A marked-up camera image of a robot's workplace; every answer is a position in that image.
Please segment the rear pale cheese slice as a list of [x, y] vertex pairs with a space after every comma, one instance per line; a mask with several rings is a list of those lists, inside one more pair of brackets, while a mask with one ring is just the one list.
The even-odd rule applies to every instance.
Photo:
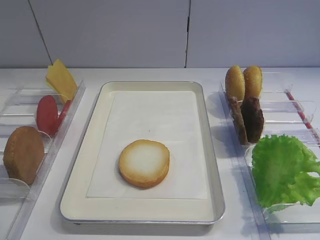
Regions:
[[47, 68], [47, 74], [45, 76], [45, 79], [46, 79], [45, 82], [50, 88], [52, 88], [53, 90], [56, 90], [54, 85], [53, 85], [54, 76], [55, 76], [55, 73], [54, 73], [54, 70], [53, 70], [53, 66], [49, 65], [48, 68]]

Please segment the red tomato slice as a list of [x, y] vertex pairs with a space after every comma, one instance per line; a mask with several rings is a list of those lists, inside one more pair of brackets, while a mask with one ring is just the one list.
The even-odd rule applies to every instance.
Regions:
[[36, 124], [40, 131], [53, 136], [58, 119], [58, 108], [53, 96], [46, 95], [37, 105]]
[[57, 120], [55, 122], [54, 129], [53, 129], [53, 135], [55, 135], [58, 132], [62, 122], [64, 121], [64, 119], [68, 113], [68, 110], [69, 110], [71, 104], [72, 104], [71, 100], [67, 100], [67, 102], [65, 103], [62, 111], [60, 112], [59, 117], [57, 118]]

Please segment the right golden bun top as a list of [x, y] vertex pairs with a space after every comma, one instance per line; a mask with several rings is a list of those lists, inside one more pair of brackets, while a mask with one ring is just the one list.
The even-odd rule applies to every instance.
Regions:
[[247, 67], [244, 72], [245, 95], [244, 98], [259, 97], [262, 90], [263, 73], [260, 67], [252, 65]]

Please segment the thin brown meat patty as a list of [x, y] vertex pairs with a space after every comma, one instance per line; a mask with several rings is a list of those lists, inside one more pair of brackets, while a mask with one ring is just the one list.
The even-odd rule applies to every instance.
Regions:
[[238, 99], [235, 96], [232, 96], [229, 97], [228, 100], [230, 103], [232, 118], [237, 130], [239, 142], [241, 145], [246, 145], [248, 144], [247, 132]]

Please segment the front red tomato slice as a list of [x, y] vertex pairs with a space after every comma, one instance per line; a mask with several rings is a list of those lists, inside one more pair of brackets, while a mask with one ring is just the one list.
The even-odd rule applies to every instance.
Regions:
[[46, 95], [37, 105], [36, 124], [40, 131], [53, 136], [58, 119], [58, 108], [53, 96]]

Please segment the golden bun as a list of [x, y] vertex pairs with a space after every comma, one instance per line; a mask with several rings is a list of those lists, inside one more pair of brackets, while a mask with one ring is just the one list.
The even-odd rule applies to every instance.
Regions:
[[245, 98], [244, 74], [238, 65], [233, 65], [226, 73], [225, 92], [229, 98], [236, 97], [238, 101]]
[[260, 67], [252, 65], [247, 67], [244, 72], [245, 95], [244, 98], [259, 97], [262, 90], [263, 73]]

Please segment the brown bun slice left rack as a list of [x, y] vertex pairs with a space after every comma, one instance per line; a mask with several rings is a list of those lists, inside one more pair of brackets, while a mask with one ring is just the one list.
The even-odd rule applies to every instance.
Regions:
[[7, 140], [3, 163], [8, 176], [33, 184], [45, 155], [41, 134], [31, 126], [16, 128]]

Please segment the dark brown meat patty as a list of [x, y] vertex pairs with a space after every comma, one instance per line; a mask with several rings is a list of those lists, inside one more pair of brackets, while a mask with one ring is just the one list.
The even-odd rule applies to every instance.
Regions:
[[241, 113], [247, 140], [255, 144], [261, 138], [265, 122], [259, 99], [255, 96], [244, 99], [241, 105]]

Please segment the right clear acrylic rack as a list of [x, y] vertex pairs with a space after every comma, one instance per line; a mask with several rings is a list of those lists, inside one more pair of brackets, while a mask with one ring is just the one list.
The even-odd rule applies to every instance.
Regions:
[[[299, 139], [317, 157], [320, 155], [320, 130], [312, 122], [317, 104], [299, 100], [292, 93], [293, 85], [279, 72], [265, 72], [259, 95], [264, 116], [262, 137], [290, 136]], [[236, 123], [228, 102], [225, 78], [219, 78], [219, 97], [225, 123], [237, 154], [235, 164], [241, 172], [257, 228], [257, 240], [318, 240], [320, 238], [320, 201], [312, 206], [280, 203], [262, 208], [257, 202], [252, 174], [252, 152], [255, 144], [241, 145]]]

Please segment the clear acrylic rack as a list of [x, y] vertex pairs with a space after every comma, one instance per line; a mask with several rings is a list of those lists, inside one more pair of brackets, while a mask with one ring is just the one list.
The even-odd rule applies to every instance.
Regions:
[[[4, 165], [0, 166], [0, 238], [18, 240], [25, 229], [38, 196], [47, 179], [65, 135], [85, 92], [85, 84], [78, 84], [66, 117], [55, 136], [42, 133], [44, 159], [37, 170], [33, 184], [9, 178]], [[59, 95], [49, 88], [11, 88], [0, 95], [0, 151], [3, 153], [12, 132], [23, 126], [36, 127], [36, 112], [42, 97], [54, 97], [58, 111], [64, 105]]]
[[[312, 122], [317, 104], [299, 100], [292, 93], [293, 85], [279, 72], [265, 72], [259, 95], [264, 116], [262, 137], [290, 136], [299, 139], [317, 157], [320, 155], [320, 130]], [[320, 238], [320, 201], [312, 206], [280, 203], [262, 208], [257, 202], [252, 174], [252, 152], [255, 144], [241, 145], [236, 123], [228, 102], [225, 78], [219, 78], [219, 97], [225, 123], [237, 154], [235, 164], [241, 172], [257, 228], [257, 240], [318, 240]]]

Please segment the white paper liner sheet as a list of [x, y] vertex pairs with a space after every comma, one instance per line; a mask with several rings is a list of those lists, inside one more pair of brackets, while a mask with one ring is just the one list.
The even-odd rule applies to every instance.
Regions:
[[[196, 96], [191, 91], [115, 91], [87, 191], [89, 198], [206, 199], [207, 173]], [[120, 175], [118, 158], [133, 141], [164, 144], [166, 178], [137, 188]]]

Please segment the front yellow cheese slice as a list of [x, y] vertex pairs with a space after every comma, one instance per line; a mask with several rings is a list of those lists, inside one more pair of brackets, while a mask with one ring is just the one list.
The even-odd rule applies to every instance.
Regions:
[[65, 104], [67, 100], [74, 98], [78, 86], [60, 59], [57, 59], [52, 66], [54, 71], [52, 84], [55, 87], [55, 91], [59, 94], [61, 102]]

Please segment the green lettuce leaf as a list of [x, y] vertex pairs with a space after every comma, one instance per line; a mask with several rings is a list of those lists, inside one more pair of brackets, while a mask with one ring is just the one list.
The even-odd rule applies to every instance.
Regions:
[[320, 197], [320, 172], [316, 155], [298, 138], [263, 137], [252, 150], [252, 175], [257, 201], [263, 208], [276, 204], [312, 206]]

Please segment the cream metal baking tray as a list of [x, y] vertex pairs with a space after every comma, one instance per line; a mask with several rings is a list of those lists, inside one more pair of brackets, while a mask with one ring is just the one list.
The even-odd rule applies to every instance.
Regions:
[[[116, 91], [189, 91], [195, 94], [205, 158], [205, 199], [87, 196], [113, 105], [112, 94]], [[211, 225], [218, 221], [224, 214], [225, 202], [202, 86], [192, 81], [112, 81], [104, 84], [62, 195], [60, 211], [72, 222]]]

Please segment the left clear acrylic rack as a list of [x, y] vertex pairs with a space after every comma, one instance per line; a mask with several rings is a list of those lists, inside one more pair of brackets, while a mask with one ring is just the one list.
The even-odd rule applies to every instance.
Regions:
[[[18, 240], [25, 229], [38, 196], [47, 179], [65, 135], [85, 92], [85, 84], [78, 84], [66, 117], [55, 136], [42, 133], [44, 159], [37, 170], [33, 184], [9, 178], [4, 165], [0, 166], [0, 238]], [[42, 97], [54, 97], [58, 111], [64, 105], [59, 95], [49, 88], [11, 88], [0, 95], [0, 151], [3, 153], [12, 132], [23, 126], [36, 127], [36, 112]]]

